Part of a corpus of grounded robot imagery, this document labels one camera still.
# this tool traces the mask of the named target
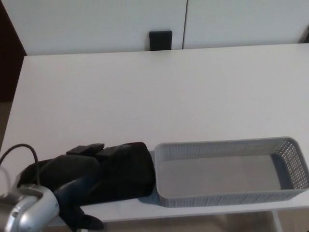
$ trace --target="gray plastic basket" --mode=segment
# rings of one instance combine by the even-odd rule
[[[165,143],[154,158],[166,207],[284,201],[309,188],[302,152],[289,137]]]

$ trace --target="tabletop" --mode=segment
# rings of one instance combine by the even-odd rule
[[[1,154],[39,160],[78,145],[290,136],[309,161],[309,45],[25,57]],[[33,157],[3,162],[6,192]],[[83,207],[102,221],[309,207],[289,201],[164,208],[137,199]]]

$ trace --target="black cable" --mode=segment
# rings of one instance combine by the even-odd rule
[[[3,155],[1,156],[1,158],[0,158],[0,165],[2,164],[4,158],[11,151],[13,151],[15,148],[18,148],[18,147],[26,147],[26,148],[29,148],[31,150],[31,152],[33,154],[33,157],[34,157],[35,166],[36,166],[36,182],[37,182],[37,185],[40,185],[40,166],[39,166],[39,160],[38,160],[37,153],[35,152],[34,148],[31,147],[30,145],[28,145],[28,144],[16,144],[16,145],[12,146],[6,152],[4,152]]]

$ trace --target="basket bottom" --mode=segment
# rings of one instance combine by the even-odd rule
[[[165,198],[183,198],[291,189],[281,158],[233,156],[164,161],[158,189]]]

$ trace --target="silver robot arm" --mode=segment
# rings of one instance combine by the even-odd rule
[[[0,196],[0,232],[39,232],[59,214],[51,190],[24,185]]]

